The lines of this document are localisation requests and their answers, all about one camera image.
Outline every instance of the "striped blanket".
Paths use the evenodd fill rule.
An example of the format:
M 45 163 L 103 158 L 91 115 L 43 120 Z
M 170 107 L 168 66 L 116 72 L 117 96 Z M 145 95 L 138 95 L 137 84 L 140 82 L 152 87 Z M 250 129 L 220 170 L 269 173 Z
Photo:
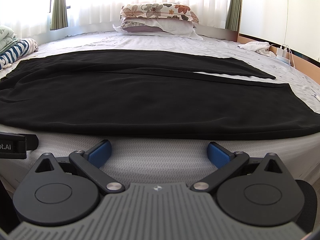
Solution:
M 38 44 L 34 39 L 23 39 L 0 55 L 0 69 L 36 51 L 38 51 Z

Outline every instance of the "white bed sheet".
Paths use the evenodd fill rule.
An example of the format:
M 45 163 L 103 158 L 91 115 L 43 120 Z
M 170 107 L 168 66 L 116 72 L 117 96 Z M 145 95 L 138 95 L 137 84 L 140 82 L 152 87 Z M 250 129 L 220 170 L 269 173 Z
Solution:
M 251 81 L 289 83 L 293 92 L 313 111 L 320 113 L 320 102 L 311 96 L 311 86 L 319 91 L 320 86 L 300 72 L 276 59 L 237 47 L 237 43 L 204 37 L 203 41 L 178 36 L 127 36 L 115 32 L 89 33 L 67 37 L 39 46 L 31 57 L 46 57 L 79 50 L 96 49 L 147 49 L 166 50 L 194 55 L 234 57 L 276 76 L 276 80 L 256 77 L 219 75 Z M 0 71 L 3 77 L 13 67 Z M 0 125 L 4 132 L 33 132 Z M 87 150 L 106 137 L 63 133 L 33 132 L 39 137 L 37 150 L 28 154 L 26 160 L 0 160 L 1 175 L 16 188 L 37 158 L 44 152 L 56 157 L 67 156 L 76 149 Z M 104 172 L 125 184 L 166 183 L 195 181 L 215 171 L 216 167 L 206 157 L 210 141 L 150 138 L 107 137 L 112 144 L 113 154 L 101 168 Z M 261 141 L 217 141 L 230 151 L 243 150 L 252 157 L 263 157 L 275 152 L 283 160 L 293 177 L 313 183 L 320 176 L 320 133 L 300 138 Z

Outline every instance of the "blue gripper pad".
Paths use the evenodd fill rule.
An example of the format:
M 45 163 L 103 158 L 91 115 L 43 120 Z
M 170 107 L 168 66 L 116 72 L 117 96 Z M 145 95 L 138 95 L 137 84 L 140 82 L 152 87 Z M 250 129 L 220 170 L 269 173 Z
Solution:
M 108 140 L 103 140 L 99 143 L 98 147 L 91 148 L 88 153 L 88 162 L 97 167 L 102 167 L 106 161 L 111 157 L 111 143 Z
M 230 156 L 220 150 L 218 147 L 213 145 L 212 143 L 208 144 L 207 148 L 208 159 L 215 165 L 218 169 L 222 166 L 226 165 L 231 161 Z

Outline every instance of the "metal pin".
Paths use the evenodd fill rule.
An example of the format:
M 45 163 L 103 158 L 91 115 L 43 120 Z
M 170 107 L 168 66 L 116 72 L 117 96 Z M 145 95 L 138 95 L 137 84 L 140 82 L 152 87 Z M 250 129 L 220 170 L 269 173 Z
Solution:
M 209 184 L 206 182 L 196 182 L 193 187 L 197 190 L 206 190 L 209 188 Z
M 115 190 L 120 190 L 122 188 L 122 185 L 119 182 L 110 182 L 107 184 L 106 188 L 108 190 L 115 191 Z

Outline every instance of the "wooden headboard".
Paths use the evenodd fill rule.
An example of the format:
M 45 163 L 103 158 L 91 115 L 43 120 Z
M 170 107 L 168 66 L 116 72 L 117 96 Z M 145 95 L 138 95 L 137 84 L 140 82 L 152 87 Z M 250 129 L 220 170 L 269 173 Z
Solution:
M 245 44 L 249 41 L 255 41 L 246 37 L 241 36 L 241 34 L 238 35 L 238 42 L 241 44 Z M 274 46 L 271 46 L 269 48 L 270 51 L 272 51 L 274 54 L 277 52 L 277 48 Z M 292 55 L 294 60 L 294 66 L 297 70 L 304 73 L 308 77 L 312 78 L 315 82 L 317 82 L 320 85 L 320 68 L 316 65 L 313 65 L 312 63 L 304 60 L 303 58 L 300 58 L 296 55 Z

